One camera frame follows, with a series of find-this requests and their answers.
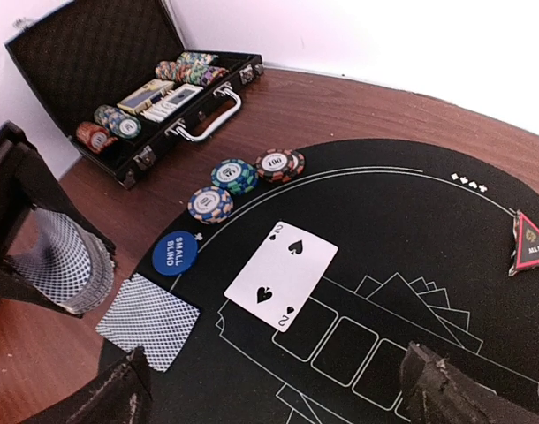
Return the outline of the red triangle marker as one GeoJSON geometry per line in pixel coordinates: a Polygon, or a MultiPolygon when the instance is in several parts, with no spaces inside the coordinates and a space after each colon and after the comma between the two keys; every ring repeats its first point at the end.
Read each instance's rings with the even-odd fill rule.
{"type": "Polygon", "coordinates": [[[508,276],[521,271],[539,269],[539,228],[520,210],[513,218],[512,228],[515,246],[508,276]]]}

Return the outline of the blue small blind button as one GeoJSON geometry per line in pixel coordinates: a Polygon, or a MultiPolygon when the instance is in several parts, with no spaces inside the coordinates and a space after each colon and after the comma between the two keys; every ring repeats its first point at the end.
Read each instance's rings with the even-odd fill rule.
{"type": "Polygon", "coordinates": [[[173,231],[154,246],[152,265],[163,276],[178,276],[190,269],[198,255],[198,243],[187,231],[173,231]]]}

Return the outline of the green fifty chip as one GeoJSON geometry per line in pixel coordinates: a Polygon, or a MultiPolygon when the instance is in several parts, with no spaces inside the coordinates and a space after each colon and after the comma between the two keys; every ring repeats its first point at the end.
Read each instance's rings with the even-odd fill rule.
{"type": "Polygon", "coordinates": [[[256,169],[238,158],[223,160],[211,171],[210,176],[214,186],[234,195],[249,193],[258,183],[256,169]]]}

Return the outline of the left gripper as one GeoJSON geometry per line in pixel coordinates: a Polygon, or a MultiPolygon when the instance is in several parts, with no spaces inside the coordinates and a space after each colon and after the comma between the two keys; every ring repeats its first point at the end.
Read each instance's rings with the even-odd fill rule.
{"type": "Polygon", "coordinates": [[[18,177],[21,163],[27,155],[28,196],[34,204],[69,216],[84,230],[98,237],[110,254],[116,252],[116,245],[78,211],[24,132],[7,121],[0,127],[0,298],[70,314],[4,260],[32,206],[18,177]]]}

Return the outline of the grey card deck box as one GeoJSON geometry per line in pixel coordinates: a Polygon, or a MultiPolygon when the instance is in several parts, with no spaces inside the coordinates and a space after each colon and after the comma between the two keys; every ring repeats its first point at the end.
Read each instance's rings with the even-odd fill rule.
{"type": "Polygon", "coordinates": [[[10,264],[65,311],[84,314],[97,308],[114,285],[114,261],[104,243],[65,214],[38,208],[34,217],[36,244],[12,255],[10,264]]]}

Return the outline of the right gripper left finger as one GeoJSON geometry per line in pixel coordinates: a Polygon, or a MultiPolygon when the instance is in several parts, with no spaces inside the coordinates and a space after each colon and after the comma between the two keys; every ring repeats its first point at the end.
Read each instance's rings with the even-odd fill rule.
{"type": "Polygon", "coordinates": [[[71,396],[24,420],[25,423],[148,423],[151,373],[137,347],[71,396]]]}

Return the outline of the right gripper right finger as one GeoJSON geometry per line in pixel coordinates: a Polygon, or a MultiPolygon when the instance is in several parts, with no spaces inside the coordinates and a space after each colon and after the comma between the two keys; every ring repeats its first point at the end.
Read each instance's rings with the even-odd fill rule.
{"type": "Polygon", "coordinates": [[[539,415],[484,389],[423,344],[408,345],[399,382],[412,423],[539,423],[539,415]]]}

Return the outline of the two of spades card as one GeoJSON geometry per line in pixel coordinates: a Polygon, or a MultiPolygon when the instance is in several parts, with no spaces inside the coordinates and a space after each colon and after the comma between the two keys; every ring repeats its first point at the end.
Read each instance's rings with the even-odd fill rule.
{"type": "Polygon", "coordinates": [[[338,247],[279,221],[224,292],[224,296],[286,332],[329,267],[338,247]]]}

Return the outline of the dealt card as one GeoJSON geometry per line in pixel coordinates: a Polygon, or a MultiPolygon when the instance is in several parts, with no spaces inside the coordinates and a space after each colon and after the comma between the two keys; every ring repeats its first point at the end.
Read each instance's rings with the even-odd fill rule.
{"type": "Polygon", "coordinates": [[[158,372],[169,369],[200,317],[200,310],[140,274],[125,280],[95,330],[125,352],[141,347],[158,372]]]}

